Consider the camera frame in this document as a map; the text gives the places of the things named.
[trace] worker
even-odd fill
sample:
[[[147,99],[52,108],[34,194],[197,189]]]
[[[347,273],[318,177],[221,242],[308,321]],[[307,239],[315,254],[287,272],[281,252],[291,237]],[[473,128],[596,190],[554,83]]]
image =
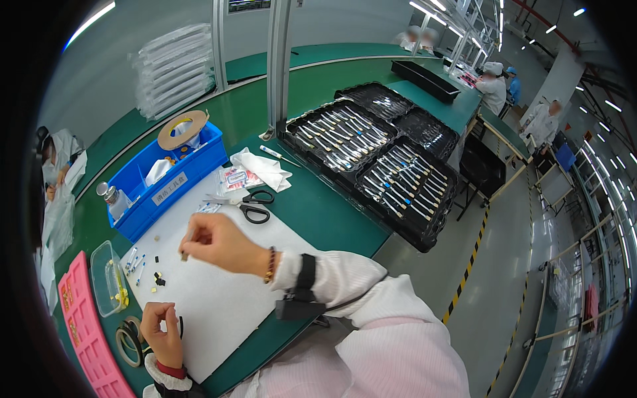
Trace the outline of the worker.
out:
[[[184,237],[180,253],[231,273],[253,274],[271,290],[296,287],[299,273],[307,270],[300,255],[257,246],[223,214],[196,213],[188,230],[194,231],[192,241]],[[408,275],[392,278],[376,262],[348,252],[322,252],[315,262],[311,291],[316,301],[328,309],[351,304],[327,312],[329,328],[305,330],[298,344],[239,384],[230,398],[469,397],[467,372],[449,332],[414,294]],[[358,330],[349,334],[340,317],[351,319]],[[159,328],[161,320],[166,332]],[[154,352],[145,365],[155,380],[143,396],[160,396],[157,385],[199,396],[201,387],[183,367],[175,304],[147,303],[141,332]]]
[[[52,202],[55,191],[64,183],[66,173],[84,148],[67,129],[49,134],[48,129],[41,126],[38,128],[37,137],[38,153],[42,156],[42,177],[47,199]]]
[[[434,53],[434,47],[438,44],[438,31],[436,29],[426,27],[420,35],[420,48]]]
[[[413,46],[416,44],[416,41],[418,40],[419,34],[420,27],[411,25],[405,32],[401,32],[396,35],[391,44],[397,44],[405,50],[411,51],[413,49]]]
[[[554,99],[550,105],[540,103],[533,108],[520,128],[520,138],[526,145],[535,142],[532,152],[538,150],[542,155],[547,152],[557,134],[561,111],[562,101],[559,98]],[[511,161],[511,166],[515,169],[515,160]]]
[[[502,75],[503,65],[500,62],[485,62],[482,76],[476,80],[476,88],[484,93],[484,106],[498,115],[506,101],[506,82]]]
[[[511,84],[509,84],[509,94],[511,94],[511,103],[513,105],[518,105],[520,102],[520,78],[517,76],[517,70],[510,66],[506,68],[506,72],[509,76],[512,76]]]

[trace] stack of plastic bags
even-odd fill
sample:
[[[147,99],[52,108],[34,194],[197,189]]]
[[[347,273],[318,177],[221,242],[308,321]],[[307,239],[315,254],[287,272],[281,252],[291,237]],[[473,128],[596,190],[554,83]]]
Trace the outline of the stack of plastic bags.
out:
[[[210,24],[189,25],[149,41],[133,59],[139,74],[137,109],[157,120],[215,84]]]

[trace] clear plastic container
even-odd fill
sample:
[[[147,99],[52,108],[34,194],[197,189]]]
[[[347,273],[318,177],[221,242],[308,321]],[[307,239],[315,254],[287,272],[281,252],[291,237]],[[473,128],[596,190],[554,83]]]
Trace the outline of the clear plastic container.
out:
[[[90,255],[90,277],[93,281],[95,304],[103,318],[128,306],[126,278],[111,241],[105,241]]]

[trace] worker in blue suit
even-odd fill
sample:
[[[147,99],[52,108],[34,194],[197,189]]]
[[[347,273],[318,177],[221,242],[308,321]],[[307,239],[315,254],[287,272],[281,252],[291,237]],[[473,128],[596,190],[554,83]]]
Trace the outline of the worker in blue suit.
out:
[[[511,79],[511,84],[509,85],[509,93],[513,99],[511,103],[513,105],[517,105],[520,101],[520,78],[518,78],[517,70],[515,70],[513,66],[506,68],[506,72],[509,76],[513,77],[513,79]]]

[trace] black scissors handle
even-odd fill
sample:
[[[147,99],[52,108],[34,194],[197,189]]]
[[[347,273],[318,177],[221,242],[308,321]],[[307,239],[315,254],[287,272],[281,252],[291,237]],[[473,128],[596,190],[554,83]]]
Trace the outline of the black scissors handle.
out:
[[[249,222],[253,223],[253,224],[263,224],[264,222],[266,222],[266,221],[268,221],[270,219],[270,212],[268,210],[259,209],[259,208],[253,207],[253,206],[248,206],[246,204],[239,205],[239,209],[241,209],[241,211],[243,212],[243,216],[245,217],[245,219],[248,220]],[[253,218],[250,218],[248,213],[256,213],[256,214],[264,215],[266,217],[263,218],[262,220],[255,220]]]
[[[268,198],[262,199],[262,198],[254,197],[257,194],[267,194]],[[275,201],[275,196],[267,190],[259,189],[252,192],[250,195],[245,196],[241,201],[244,203],[270,204]]]

